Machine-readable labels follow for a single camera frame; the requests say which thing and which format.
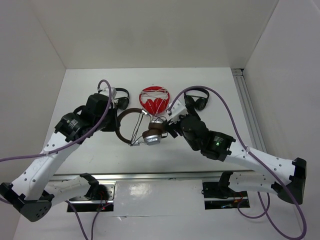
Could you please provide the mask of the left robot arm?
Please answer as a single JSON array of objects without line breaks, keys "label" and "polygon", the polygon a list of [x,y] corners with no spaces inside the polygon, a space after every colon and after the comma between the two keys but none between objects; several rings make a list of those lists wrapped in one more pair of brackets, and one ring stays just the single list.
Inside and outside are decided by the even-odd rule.
[{"label": "left robot arm", "polygon": [[64,115],[30,166],[13,182],[1,183],[0,195],[30,222],[39,221],[51,207],[71,198],[97,199],[106,188],[89,173],[57,183],[50,180],[85,139],[97,131],[114,130],[117,110],[113,101],[105,94],[94,93],[85,105]]}]

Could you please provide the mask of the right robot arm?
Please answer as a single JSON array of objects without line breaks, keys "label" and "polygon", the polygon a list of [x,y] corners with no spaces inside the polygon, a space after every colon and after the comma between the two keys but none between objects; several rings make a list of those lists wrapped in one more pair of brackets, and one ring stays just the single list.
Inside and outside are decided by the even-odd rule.
[{"label": "right robot arm", "polygon": [[187,115],[165,124],[169,134],[182,136],[192,150],[204,157],[236,164],[249,173],[223,172],[218,190],[223,196],[233,192],[251,191],[275,194],[290,204],[301,205],[304,198],[307,162],[302,158],[285,159],[243,146],[239,139],[209,130],[198,117]]}]

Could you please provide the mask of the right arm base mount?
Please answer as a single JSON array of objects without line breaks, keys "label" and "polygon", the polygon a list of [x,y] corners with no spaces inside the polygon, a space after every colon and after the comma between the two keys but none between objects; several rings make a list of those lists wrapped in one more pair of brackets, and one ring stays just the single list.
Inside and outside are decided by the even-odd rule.
[{"label": "right arm base mount", "polygon": [[219,188],[218,182],[203,182],[202,191],[205,210],[250,208],[248,193],[246,191],[234,192],[230,189]]}]

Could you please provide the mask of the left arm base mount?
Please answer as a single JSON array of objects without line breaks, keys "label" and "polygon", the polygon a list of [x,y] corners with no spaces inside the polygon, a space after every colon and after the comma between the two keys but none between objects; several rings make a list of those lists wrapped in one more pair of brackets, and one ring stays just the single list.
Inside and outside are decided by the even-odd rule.
[{"label": "left arm base mount", "polygon": [[113,212],[115,192],[115,181],[101,180],[95,195],[90,197],[76,196],[68,201],[79,213],[94,213],[98,210],[102,212]]}]

